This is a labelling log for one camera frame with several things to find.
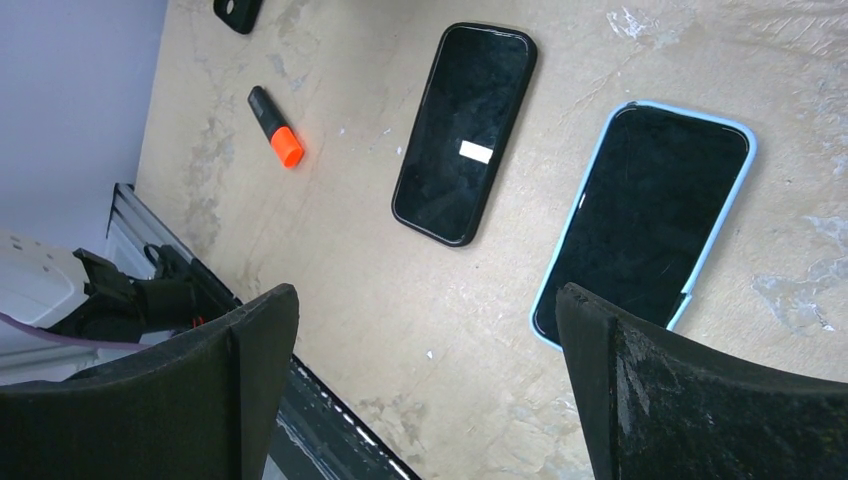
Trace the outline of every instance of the orange cap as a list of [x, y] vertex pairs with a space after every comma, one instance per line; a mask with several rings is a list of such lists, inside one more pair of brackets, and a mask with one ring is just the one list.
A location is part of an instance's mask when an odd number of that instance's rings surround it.
[[280, 127], [271, 136], [271, 148], [277, 152], [280, 161], [286, 168], [294, 168], [303, 158], [303, 147], [295, 138], [289, 127]]

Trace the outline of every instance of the black phone screen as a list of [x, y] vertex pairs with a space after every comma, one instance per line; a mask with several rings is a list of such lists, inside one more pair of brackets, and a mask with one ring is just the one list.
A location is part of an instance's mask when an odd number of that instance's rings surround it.
[[395, 187], [400, 222], [451, 246], [471, 241], [535, 60], [521, 32], [445, 32]]
[[749, 147], [725, 124], [638, 104], [617, 112], [536, 305], [536, 330], [560, 343], [556, 292], [569, 282], [666, 327]]

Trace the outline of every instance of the smartphone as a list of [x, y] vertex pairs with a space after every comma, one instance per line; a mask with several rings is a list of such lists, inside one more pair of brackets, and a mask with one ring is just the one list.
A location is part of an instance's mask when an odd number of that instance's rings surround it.
[[530, 324], [560, 347], [556, 293], [574, 282], [671, 330], [757, 150], [745, 126], [639, 101], [607, 120]]
[[522, 32], [445, 31], [395, 186], [398, 221], [452, 247], [474, 238], [535, 65]]

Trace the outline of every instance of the table surface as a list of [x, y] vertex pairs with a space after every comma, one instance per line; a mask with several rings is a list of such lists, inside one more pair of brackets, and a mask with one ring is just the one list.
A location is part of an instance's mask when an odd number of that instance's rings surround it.
[[[609, 112], [740, 121], [760, 150], [677, 332], [848, 381], [848, 5], [840, 1], [266, 1], [238, 35], [172, 0], [137, 192], [247, 300], [297, 287], [296, 352], [426, 478], [591, 477], [560, 352], [528, 312]], [[439, 37], [529, 33], [539, 62], [465, 248], [392, 218]], [[246, 97], [307, 154], [285, 170]]]

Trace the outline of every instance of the black object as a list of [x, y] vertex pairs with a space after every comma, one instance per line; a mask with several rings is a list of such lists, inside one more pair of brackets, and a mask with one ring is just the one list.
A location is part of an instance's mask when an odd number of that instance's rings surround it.
[[442, 35], [392, 200], [401, 223], [449, 246], [468, 244], [530, 75], [529, 36], [459, 23]]
[[297, 324], [281, 285], [64, 382], [0, 387], [0, 478], [261, 478]]
[[557, 321], [595, 478], [848, 478], [848, 384], [723, 354], [577, 285]]
[[560, 343], [555, 298], [568, 282], [669, 325], [752, 158], [740, 128], [639, 103], [613, 114], [533, 312], [540, 335]]
[[213, 0], [212, 10], [230, 28], [242, 35], [253, 31], [262, 0]]
[[170, 246], [147, 246], [156, 265], [153, 279], [121, 273], [112, 262], [87, 250], [74, 256], [88, 275], [88, 299], [70, 315], [47, 329], [67, 337], [136, 343], [142, 334], [184, 331], [228, 311], [216, 300], [218, 291], [205, 268], [192, 266]]

